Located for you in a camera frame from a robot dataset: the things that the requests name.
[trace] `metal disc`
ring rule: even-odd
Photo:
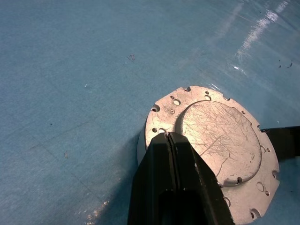
[[[251,223],[265,214],[279,185],[275,151],[258,126],[245,108],[220,92],[179,88],[152,107],[139,138],[138,162],[158,133],[186,136],[215,173],[235,223]]]

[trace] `circular metal plate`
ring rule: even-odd
[[[152,107],[140,135],[138,162],[158,133],[186,136],[216,175],[235,223],[251,223],[265,214],[279,185],[276,154],[258,126],[245,108],[220,92],[179,88]]]

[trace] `blue surface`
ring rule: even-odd
[[[126,224],[138,134],[178,87],[300,125],[299,15],[295,0],[0,1],[1,223]],[[256,224],[299,222],[300,160],[280,168]]]

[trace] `aluminum flange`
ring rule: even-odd
[[[158,100],[137,146],[141,162],[158,133],[186,136],[217,177],[236,224],[262,217],[279,186],[278,160],[256,119],[233,99],[204,87],[178,88]]]

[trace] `blue table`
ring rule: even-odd
[[[0,1],[0,220],[126,224],[153,103],[219,90],[261,128],[300,125],[295,0]],[[300,159],[255,224],[300,219]]]

